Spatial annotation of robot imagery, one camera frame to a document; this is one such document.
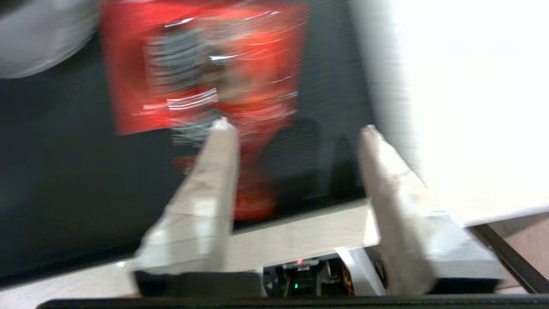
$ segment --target black table surface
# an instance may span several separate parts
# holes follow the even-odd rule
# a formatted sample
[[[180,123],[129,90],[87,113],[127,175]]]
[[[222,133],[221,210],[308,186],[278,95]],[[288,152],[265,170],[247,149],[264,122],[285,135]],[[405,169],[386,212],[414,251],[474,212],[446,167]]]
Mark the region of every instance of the black table surface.
[[[348,4],[310,1],[296,119],[261,158],[278,191],[270,220],[362,197],[356,145],[371,123]],[[0,286],[131,255],[183,179],[166,130],[115,135],[98,35],[53,69],[0,80],[0,143]]]

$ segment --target black tabletop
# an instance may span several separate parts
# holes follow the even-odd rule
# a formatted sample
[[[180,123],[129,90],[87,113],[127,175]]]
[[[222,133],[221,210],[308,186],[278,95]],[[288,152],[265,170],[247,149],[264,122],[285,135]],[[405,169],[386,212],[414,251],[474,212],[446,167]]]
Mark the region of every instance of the black tabletop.
[[[363,196],[357,137],[373,117],[349,13],[310,2],[296,120],[261,158],[273,219]],[[115,135],[99,36],[53,69],[0,80],[0,98],[0,286],[130,255],[183,176],[167,131]]]

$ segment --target black bar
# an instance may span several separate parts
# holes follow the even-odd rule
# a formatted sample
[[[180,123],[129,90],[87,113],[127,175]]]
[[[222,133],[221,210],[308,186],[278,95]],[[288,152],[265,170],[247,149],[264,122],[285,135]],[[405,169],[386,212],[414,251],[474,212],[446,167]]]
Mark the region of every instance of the black bar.
[[[487,224],[470,227],[481,241],[490,246],[501,263],[522,285],[532,294],[549,293],[549,282],[528,261],[526,261],[513,247],[501,238]]]

